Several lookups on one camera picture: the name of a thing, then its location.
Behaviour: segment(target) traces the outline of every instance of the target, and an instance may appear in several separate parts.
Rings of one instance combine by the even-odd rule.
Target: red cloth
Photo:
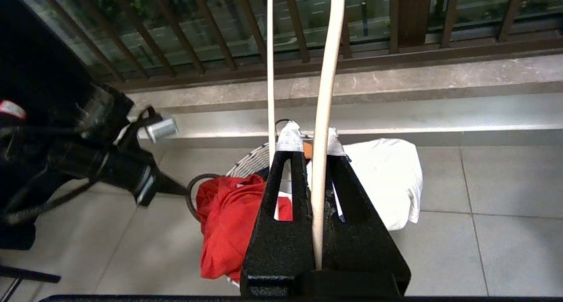
[[[199,186],[196,204],[203,234],[202,278],[216,279],[225,274],[240,282],[265,187],[266,183],[257,175],[219,177]],[[280,198],[278,204],[280,220],[291,221],[291,200]]]

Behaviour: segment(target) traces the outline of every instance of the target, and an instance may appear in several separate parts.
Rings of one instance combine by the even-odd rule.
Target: balcony railing
[[[128,90],[266,75],[266,0],[22,0]],[[275,73],[320,70],[330,0],[274,0]],[[563,0],[346,0],[338,68],[563,48]]]

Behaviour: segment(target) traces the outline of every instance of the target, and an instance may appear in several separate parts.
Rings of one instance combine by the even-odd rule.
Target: tile floor
[[[563,296],[563,148],[418,151],[420,222],[392,232],[413,274],[407,293]],[[246,152],[169,149],[157,160],[188,182],[226,172]],[[54,294],[238,294],[225,279],[199,278],[201,234],[180,198],[160,196],[141,210],[132,197],[99,187],[37,225],[32,250],[2,250],[0,261],[62,281],[24,281],[14,302]],[[0,279],[0,288],[7,283]]]

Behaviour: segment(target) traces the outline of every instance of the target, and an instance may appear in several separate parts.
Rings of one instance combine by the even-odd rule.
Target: white cloth
[[[418,222],[422,169],[416,146],[382,138],[344,145],[344,151],[388,230],[404,228],[407,221]],[[311,184],[311,163],[307,165],[307,181]]]

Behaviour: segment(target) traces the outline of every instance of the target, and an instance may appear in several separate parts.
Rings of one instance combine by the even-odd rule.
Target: white cable
[[[276,153],[276,116],[274,106],[274,0],[267,3],[267,67],[268,67],[268,144],[270,150],[270,167]]]
[[[324,58],[318,88],[317,112],[315,118],[315,140],[313,142],[313,163],[311,182],[311,205],[313,210],[313,250],[317,270],[322,269],[322,225],[324,224],[324,185],[326,173],[326,142],[332,103],[332,87],[338,61],[340,34],[344,19],[344,0],[330,0],[330,19],[326,33]]]

